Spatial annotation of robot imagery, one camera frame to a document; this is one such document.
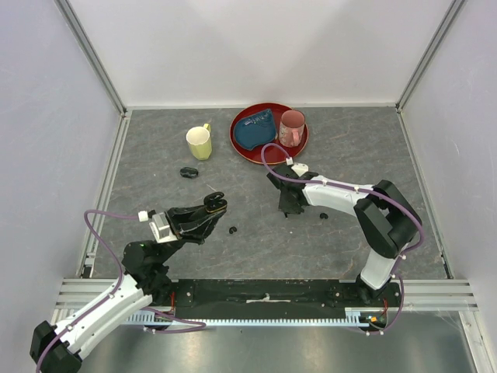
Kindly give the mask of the left aluminium frame post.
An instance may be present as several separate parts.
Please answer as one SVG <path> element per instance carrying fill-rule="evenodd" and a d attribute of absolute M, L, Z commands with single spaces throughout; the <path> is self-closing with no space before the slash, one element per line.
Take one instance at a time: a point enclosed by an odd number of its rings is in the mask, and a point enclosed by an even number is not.
<path fill-rule="evenodd" d="M 110 101 L 120 113 L 120 116 L 125 116 L 127 113 L 126 105 L 120 98 L 115 85 L 112 83 L 108 72 L 101 62 L 96 49 L 93 47 L 92 42 L 89 39 L 82 22 L 77 16 L 76 11 L 73 9 L 71 2 L 68 0 L 54 0 L 54 3 L 64 17 L 65 22 L 68 24 L 69 29 L 77 40 L 78 45 L 82 49 L 83 54 L 92 67 L 92 70 L 95 72 L 97 79 L 102 84 Z"/>

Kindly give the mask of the pink patterned mug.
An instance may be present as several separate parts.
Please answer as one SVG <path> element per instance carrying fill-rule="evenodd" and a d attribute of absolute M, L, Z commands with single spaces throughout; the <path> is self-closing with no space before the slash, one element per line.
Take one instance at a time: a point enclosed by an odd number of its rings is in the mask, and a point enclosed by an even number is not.
<path fill-rule="evenodd" d="M 302 140 L 305 116 L 298 110 L 287 110 L 282 114 L 279 128 L 280 144 L 288 148 L 297 147 Z"/>

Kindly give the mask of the aluminium frame post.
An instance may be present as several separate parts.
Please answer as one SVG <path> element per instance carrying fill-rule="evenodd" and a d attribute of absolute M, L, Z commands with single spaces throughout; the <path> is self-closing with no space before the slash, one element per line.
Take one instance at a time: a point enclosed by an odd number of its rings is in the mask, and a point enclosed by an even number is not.
<path fill-rule="evenodd" d="M 412 94 L 414 93 L 415 89 L 426 73 L 429 65 L 436 56 L 437 51 L 440 49 L 442 43 L 444 42 L 444 39 L 449 33 L 450 28 L 454 24 L 455 20 L 459 16 L 462 8 L 465 6 L 466 3 L 467 2 L 465 0 L 453 0 L 450 2 L 447 11 L 445 11 L 442 20 L 440 21 L 438 27 L 432 35 L 426 49 L 419 59 L 419 62 L 415 66 L 415 69 L 411 74 L 407 85 L 403 89 L 399 99 L 395 104 L 397 113 L 401 113 L 407 105 Z"/>
<path fill-rule="evenodd" d="M 120 113 L 120 116 L 125 116 L 127 113 L 126 105 L 120 98 L 115 85 L 112 83 L 108 72 L 101 62 L 96 49 L 93 47 L 92 42 L 89 39 L 82 22 L 77 16 L 76 11 L 73 9 L 71 2 L 68 0 L 54 0 L 54 3 L 64 17 L 65 22 L 68 24 L 69 29 L 77 40 L 78 45 L 82 49 L 83 54 L 92 67 L 92 70 L 95 72 L 97 79 L 102 84 L 110 101 Z"/>

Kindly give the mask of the blue leaf-shaped dish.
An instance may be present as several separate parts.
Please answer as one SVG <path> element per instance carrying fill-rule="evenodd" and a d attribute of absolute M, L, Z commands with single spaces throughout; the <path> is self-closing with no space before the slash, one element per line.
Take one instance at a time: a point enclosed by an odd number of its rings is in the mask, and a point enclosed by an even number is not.
<path fill-rule="evenodd" d="M 272 110 L 262 110 L 238 120 L 233 135 L 236 143 L 249 151 L 274 141 L 277 130 Z"/>

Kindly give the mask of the yellow-green mug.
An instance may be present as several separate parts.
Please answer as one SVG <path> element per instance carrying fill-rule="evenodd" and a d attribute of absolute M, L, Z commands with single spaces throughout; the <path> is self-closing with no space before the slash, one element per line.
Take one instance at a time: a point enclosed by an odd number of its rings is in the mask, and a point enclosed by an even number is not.
<path fill-rule="evenodd" d="M 189 150 L 197 160 L 207 160 L 212 154 L 210 132 L 210 124 L 205 123 L 203 126 L 190 128 L 186 133 Z"/>

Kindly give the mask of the black oval charging case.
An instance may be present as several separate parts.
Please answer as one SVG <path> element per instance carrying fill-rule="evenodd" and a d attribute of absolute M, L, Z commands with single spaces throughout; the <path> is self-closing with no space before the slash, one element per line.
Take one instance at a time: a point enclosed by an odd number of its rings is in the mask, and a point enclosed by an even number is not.
<path fill-rule="evenodd" d="M 195 179 L 199 176 L 199 171 L 193 167 L 182 167 L 179 170 L 179 175 L 187 179 Z"/>

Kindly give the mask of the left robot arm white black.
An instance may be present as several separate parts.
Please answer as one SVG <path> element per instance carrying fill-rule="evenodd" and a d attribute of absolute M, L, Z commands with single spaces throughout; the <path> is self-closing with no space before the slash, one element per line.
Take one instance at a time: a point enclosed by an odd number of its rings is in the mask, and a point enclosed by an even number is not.
<path fill-rule="evenodd" d="M 194 207 L 140 211 L 133 218 L 150 225 L 152 240 L 129 243 L 118 261 L 118 278 L 93 301 L 65 320 L 43 321 L 33 331 L 30 356 L 38 372 L 77 372 L 87 354 L 122 321 L 149 305 L 164 305 L 172 282 L 166 261 L 185 244 L 201 245 L 226 213 L 219 193 Z"/>

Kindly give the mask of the right aluminium frame post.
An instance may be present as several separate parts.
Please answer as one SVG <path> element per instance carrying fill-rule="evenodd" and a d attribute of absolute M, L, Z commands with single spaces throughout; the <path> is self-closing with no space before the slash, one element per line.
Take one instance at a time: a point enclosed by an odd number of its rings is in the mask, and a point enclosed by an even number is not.
<path fill-rule="evenodd" d="M 442 20 L 440 21 L 438 27 L 432 35 L 426 49 L 419 59 L 419 62 L 415 66 L 415 69 L 411 74 L 407 85 L 403 89 L 399 99 L 395 104 L 397 113 L 401 113 L 407 105 L 412 94 L 414 93 L 415 89 L 426 73 L 429 65 L 436 56 L 437 51 L 440 49 L 442 43 L 444 42 L 444 39 L 449 33 L 450 28 L 454 24 L 455 20 L 459 16 L 462 8 L 465 6 L 466 3 L 467 2 L 465 0 L 453 0 L 450 2 L 447 11 L 445 11 Z"/>

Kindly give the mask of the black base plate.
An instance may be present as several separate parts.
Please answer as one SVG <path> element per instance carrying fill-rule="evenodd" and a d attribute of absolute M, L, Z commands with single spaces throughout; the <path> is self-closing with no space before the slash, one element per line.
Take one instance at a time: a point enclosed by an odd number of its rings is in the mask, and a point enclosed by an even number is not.
<path fill-rule="evenodd" d="M 182 279 L 172 283 L 176 315 L 183 319 L 341 319 L 347 309 L 400 305 L 399 284 L 368 291 L 355 281 Z"/>

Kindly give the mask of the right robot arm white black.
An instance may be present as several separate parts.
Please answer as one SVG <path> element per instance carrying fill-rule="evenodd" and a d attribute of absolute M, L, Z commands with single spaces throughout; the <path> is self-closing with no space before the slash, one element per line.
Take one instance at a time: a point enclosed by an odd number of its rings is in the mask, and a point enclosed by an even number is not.
<path fill-rule="evenodd" d="M 357 185 L 310 172 L 306 165 L 280 164 L 267 178 L 280 192 L 279 210 L 301 214 L 307 206 L 326 207 L 357 218 L 370 247 L 366 264 L 356 279 L 357 300 L 375 305 L 410 242 L 424 239 L 422 220 L 390 181 Z"/>

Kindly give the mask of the black glossy charging case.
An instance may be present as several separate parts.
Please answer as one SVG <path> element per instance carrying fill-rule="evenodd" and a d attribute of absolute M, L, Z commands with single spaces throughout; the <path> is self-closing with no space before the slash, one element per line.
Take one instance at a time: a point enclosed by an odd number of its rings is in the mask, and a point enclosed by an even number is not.
<path fill-rule="evenodd" d="M 213 192 L 203 199 L 203 205 L 206 212 L 213 214 L 218 211 L 223 211 L 227 208 L 228 202 L 224 199 L 223 192 Z"/>

